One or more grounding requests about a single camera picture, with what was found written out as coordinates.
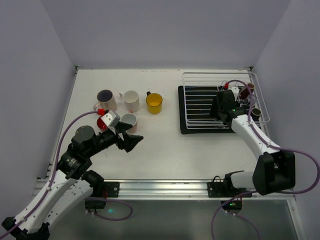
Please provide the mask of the white faceted mug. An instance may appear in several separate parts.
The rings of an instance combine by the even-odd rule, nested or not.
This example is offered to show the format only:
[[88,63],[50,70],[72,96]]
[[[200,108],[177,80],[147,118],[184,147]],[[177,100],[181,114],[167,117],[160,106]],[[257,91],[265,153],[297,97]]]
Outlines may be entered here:
[[126,109],[130,112],[137,112],[140,109],[139,94],[134,90],[128,90],[119,93],[120,98],[124,101]]

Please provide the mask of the salmon pink mug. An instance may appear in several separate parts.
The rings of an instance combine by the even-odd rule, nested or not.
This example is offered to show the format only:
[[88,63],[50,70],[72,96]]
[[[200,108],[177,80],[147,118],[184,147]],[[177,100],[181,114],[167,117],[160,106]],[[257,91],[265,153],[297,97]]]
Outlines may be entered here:
[[121,117],[121,122],[132,125],[132,127],[126,131],[128,134],[134,134],[137,131],[138,119],[133,113],[124,114]]

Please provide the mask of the yellow mug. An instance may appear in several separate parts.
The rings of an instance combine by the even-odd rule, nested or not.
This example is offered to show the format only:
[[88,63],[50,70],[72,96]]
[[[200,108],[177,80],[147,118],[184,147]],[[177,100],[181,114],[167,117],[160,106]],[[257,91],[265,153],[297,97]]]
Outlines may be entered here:
[[150,114],[157,115],[162,111],[163,98],[160,94],[148,91],[145,101]]

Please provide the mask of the pale pink mug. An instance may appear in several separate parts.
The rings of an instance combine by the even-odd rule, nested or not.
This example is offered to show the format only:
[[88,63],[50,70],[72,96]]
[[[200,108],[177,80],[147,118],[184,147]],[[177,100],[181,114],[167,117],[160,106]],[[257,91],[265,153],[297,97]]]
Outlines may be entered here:
[[111,90],[101,90],[97,93],[96,99],[97,103],[93,107],[94,111],[97,111],[98,109],[104,109],[113,112],[117,111],[117,103]]

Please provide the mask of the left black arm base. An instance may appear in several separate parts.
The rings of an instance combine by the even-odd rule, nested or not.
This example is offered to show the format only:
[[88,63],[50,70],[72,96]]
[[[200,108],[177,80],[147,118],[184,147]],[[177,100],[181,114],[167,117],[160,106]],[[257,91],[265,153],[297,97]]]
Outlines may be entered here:
[[[93,188],[90,198],[117,198],[119,195],[120,183],[117,181],[103,181]],[[106,206],[105,201],[85,200],[84,206],[87,210],[100,210]]]

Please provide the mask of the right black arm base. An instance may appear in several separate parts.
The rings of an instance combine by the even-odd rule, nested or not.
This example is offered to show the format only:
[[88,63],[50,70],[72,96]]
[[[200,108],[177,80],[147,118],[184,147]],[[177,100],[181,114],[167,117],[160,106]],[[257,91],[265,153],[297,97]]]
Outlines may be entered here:
[[[236,188],[232,184],[231,174],[227,173],[224,178],[216,175],[207,182],[207,192],[209,198],[232,198],[246,192],[246,188]],[[224,211],[231,214],[238,214],[243,208],[242,198],[236,198],[222,207]]]

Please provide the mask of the red mug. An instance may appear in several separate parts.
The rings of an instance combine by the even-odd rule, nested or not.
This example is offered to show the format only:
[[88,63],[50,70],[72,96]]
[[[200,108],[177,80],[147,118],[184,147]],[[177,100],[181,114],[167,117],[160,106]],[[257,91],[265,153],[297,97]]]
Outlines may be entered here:
[[103,122],[102,116],[100,116],[96,121],[97,127],[102,131],[106,131],[108,129],[107,125]]

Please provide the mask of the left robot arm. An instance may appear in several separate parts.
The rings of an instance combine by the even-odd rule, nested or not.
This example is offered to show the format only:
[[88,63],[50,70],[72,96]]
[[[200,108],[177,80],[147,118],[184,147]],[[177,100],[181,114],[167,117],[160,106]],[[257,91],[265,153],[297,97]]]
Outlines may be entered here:
[[102,200],[104,178],[90,169],[91,157],[112,145],[127,153],[132,151],[143,136],[128,134],[129,127],[119,122],[115,132],[106,130],[99,134],[89,125],[79,127],[36,197],[18,215],[2,222],[7,233],[17,240],[47,240],[55,221],[76,204],[87,197]]

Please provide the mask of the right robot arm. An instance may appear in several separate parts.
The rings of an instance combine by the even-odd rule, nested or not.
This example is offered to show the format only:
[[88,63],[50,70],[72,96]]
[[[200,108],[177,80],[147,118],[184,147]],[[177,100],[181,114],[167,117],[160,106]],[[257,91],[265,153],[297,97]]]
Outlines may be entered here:
[[254,171],[227,173],[226,182],[234,189],[256,190],[260,195],[291,189],[296,185],[295,154],[283,151],[252,121],[235,100],[231,90],[220,90],[213,97],[213,116],[227,125],[246,143],[257,162]]

